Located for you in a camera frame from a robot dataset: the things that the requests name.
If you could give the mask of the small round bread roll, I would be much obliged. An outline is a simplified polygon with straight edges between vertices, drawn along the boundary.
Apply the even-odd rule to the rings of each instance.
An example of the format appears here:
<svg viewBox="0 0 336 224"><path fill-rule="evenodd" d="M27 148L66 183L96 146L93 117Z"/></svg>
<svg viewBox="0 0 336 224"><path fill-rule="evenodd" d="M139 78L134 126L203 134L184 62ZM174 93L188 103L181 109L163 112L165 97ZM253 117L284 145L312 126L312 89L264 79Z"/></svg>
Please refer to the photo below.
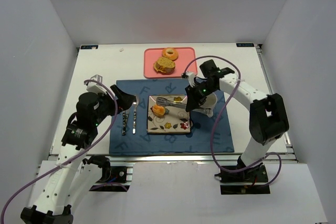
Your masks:
<svg viewBox="0 0 336 224"><path fill-rule="evenodd" d="M169 114L169 109L166 109L164 106L157 104L151 107L151 111L153 112L154 116L159 118L163 118L165 115Z"/></svg>

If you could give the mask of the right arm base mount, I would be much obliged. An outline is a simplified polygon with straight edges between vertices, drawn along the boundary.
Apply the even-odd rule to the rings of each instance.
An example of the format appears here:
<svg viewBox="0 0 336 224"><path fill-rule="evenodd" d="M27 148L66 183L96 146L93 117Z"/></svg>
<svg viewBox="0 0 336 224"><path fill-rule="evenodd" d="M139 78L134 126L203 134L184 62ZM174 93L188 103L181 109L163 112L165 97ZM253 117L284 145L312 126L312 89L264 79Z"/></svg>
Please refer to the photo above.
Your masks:
<svg viewBox="0 0 336 224"><path fill-rule="evenodd" d="M259 165L255 168L240 172L227 173L220 171L214 175L220 183L222 195L266 195L270 194L268 175L265 166Z"/></svg>

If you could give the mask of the metal serving tongs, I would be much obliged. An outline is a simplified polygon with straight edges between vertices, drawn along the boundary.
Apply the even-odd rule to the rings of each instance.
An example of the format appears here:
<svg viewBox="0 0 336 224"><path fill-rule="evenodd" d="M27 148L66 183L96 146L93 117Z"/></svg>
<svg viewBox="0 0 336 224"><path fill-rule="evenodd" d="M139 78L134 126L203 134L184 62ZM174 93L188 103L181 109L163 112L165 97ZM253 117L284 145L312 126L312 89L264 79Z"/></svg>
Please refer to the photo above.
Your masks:
<svg viewBox="0 0 336 224"><path fill-rule="evenodd" d="M186 110L186 104L183 104L181 102L169 101L168 99L163 98L163 97L157 97L156 104L159 106L163 106L163 107L171 106L171 107ZM197 108L197 109L193 109L193 111L207 115L210 118L213 116L213 110L210 108Z"/></svg>

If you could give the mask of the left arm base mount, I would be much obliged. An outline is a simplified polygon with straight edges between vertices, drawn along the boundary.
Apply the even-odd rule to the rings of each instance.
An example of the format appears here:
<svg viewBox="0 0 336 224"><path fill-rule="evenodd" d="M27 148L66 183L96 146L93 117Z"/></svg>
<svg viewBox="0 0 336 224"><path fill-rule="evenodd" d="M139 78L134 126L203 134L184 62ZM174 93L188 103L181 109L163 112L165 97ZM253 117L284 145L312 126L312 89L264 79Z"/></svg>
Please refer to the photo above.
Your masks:
<svg viewBox="0 0 336 224"><path fill-rule="evenodd" d="M80 174L84 173L84 169L88 168L88 172L92 172L91 167L101 177L93 183L89 191L128 191L130 188L130 180L127 179L128 167L126 166L112 166L110 159L103 155L94 155L90 158L82 160L82 170Z"/></svg>

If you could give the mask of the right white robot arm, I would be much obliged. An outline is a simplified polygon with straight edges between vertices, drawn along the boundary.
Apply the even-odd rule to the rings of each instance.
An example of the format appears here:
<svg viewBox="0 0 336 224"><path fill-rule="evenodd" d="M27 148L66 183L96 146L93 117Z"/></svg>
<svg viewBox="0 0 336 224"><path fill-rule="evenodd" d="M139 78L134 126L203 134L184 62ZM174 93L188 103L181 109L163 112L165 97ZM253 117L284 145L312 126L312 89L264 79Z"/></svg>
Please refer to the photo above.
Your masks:
<svg viewBox="0 0 336 224"><path fill-rule="evenodd" d="M190 112L201 107L206 98L213 92L220 90L229 97L226 102L235 99L249 112L250 141L237 161L236 169L220 170L227 173L241 173L260 164L269 156L268 150L273 143L289 130L289 122L284 101L281 95L266 94L250 86L241 77L241 72L234 64L229 68L220 69L216 66L215 56L205 56L206 61L200 65L205 81L195 81L193 72L184 70L182 78L187 79L189 85L186 111Z"/></svg>

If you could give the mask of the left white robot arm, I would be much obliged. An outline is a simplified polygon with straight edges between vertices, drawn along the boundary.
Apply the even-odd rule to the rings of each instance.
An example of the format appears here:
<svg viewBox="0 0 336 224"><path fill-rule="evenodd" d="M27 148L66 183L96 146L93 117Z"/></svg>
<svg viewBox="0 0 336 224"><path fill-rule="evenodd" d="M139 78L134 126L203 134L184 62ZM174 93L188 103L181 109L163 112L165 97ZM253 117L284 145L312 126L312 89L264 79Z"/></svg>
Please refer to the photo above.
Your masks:
<svg viewBox="0 0 336 224"><path fill-rule="evenodd" d="M120 90L115 84L106 88L95 83L87 86L76 104L76 111L68 119L61 140L55 168L49 173L47 184L31 207L20 215L24 223L72 223L73 212L91 187L107 182L111 175L110 161L103 155L86 158L93 146L98 126L108 116L129 109L135 96Z"/></svg>

